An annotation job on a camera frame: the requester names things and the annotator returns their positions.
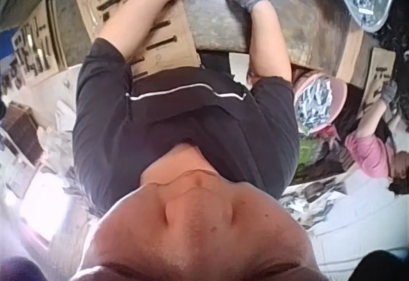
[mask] person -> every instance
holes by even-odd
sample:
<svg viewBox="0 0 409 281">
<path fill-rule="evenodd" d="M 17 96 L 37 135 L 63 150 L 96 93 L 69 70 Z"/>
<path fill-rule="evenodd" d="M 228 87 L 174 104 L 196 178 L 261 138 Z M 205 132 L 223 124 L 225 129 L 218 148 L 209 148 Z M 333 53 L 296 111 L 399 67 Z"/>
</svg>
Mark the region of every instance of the person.
<svg viewBox="0 0 409 281">
<path fill-rule="evenodd" d="M 326 280 L 276 200 L 299 139 L 273 5 L 235 0 L 252 19 L 252 91 L 193 67 L 132 83 L 127 59 L 168 1 L 128 0 L 84 60 L 73 153 L 105 215 L 72 280 Z"/>
<path fill-rule="evenodd" d="M 397 84 L 386 82 L 382 87 L 380 99 L 362 116 L 357 129 L 349 134 L 345 146 L 360 169 L 371 178 L 390 178 L 389 189 L 396 195 L 408 194 L 409 153 L 396 152 L 392 134 L 381 140 L 376 136 L 382 116 L 395 98 Z M 394 130 L 400 117 L 396 116 L 390 123 Z"/>
</svg>

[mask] floor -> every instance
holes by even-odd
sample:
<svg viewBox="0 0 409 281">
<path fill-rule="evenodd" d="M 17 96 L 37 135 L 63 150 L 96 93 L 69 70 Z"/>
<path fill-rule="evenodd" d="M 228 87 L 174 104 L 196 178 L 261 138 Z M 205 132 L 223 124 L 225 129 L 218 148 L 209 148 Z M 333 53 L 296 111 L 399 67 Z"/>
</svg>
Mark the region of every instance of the floor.
<svg viewBox="0 0 409 281">
<path fill-rule="evenodd" d="M 371 42 L 370 37 L 364 38 L 364 41 L 368 44 L 374 43 Z M 229 57 L 235 80 L 247 86 L 249 56 L 230 54 Z M 362 57 L 361 64 L 363 62 L 368 63 L 368 59 Z M 66 76 L 59 76 L 46 80 L 37 89 L 37 94 L 43 95 L 49 83 L 54 92 L 64 91 L 61 95 L 66 95 L 65 100 L 71 105 L 75 93 L 73 90 L 65 91 L 61 87 L 65 78 Z M 70 80 L 72 87 L 75 88 L 75 80 L 72 76 Z M 358 77 L 353 78 L 352 82 L 356 82 L 358 86 L 364 86 Z M 15 95 L 13 99 L 21 99 L 22 103 L 33 103 L 37 108 L 35 111 L 41 112 L 42 103 L 35 98 L 36 95 L 32 93 L 30 95 L 32 97 L 28 94 L 24 97 Z M 50 97 L 56 103 L 58 95 L 54 93 Z M 53 112 L 55 112 L 53 108 L 48 108 L 42 113 L 41 121 L 44 125 L 54 121 Z M 409 150 L 409 138 L 405 134 L 403 125 L 399 127 L 396 139 L 401 146 L 400 149 Z M 408 197 L 395 198 L 387 191 L 386 179 L 370 179 L 360 171 L 354 172 L 345 180 L 348 197 L 336 204 L 326 222 L 309 233 L 320 269 L 331 280 L 347 280 L 360 259 L 373 250 L 386 249 L 400 255 L 404 247 L 409 244 Z M 49 266 L 62 273 L 62 276 L 54 277 L 53 281 L 66 280 L 65 278 L 75 273 L 88 227 L 89 216 L 84 208 L 74 201 L 45 259 Z"/>
</svg>

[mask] workbench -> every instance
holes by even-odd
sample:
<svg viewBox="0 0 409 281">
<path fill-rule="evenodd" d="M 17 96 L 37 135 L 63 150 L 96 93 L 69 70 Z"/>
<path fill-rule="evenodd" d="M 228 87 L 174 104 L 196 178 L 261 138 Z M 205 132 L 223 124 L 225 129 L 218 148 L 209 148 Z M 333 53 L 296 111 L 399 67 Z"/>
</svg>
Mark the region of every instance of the workbench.
<svg viewBox="0 0 409 281">
<path fill-rule="evenodd" d="M 198 50 L 245 53 L 249 14 L 232 0 L 183 0 Z M 336 75 L 350 17 L 336 0 L 272 0 L 293 64 Z M 69 66 L 81 63 L 91 42 L 75 0 L 56 0 L 61 41 Z"/>
</svg>

